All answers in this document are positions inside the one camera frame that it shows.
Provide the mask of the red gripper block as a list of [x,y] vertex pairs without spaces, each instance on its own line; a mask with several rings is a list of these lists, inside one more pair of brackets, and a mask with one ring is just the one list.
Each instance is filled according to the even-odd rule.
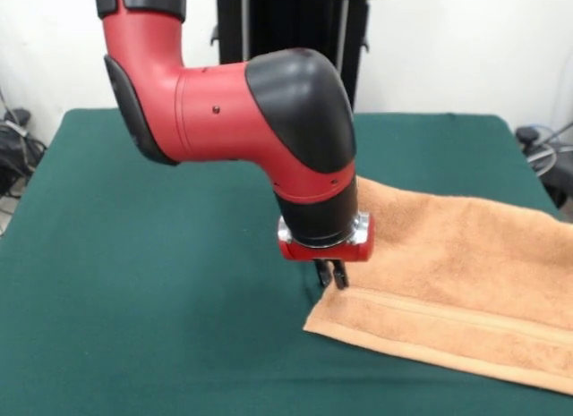
[[284,218],[278,220],[278,247],[285,259],[295,261],[314,260],[314,266],[322,287],[331,282],[329,263],[333,260],[333,277],[336,287],[345,290],[349,286],[345,262],[365,262],[370,259],[374,246],[374,216],[359,212],[351,229],[352,233],[344,241],[326,247],[305,246],[297,242]]

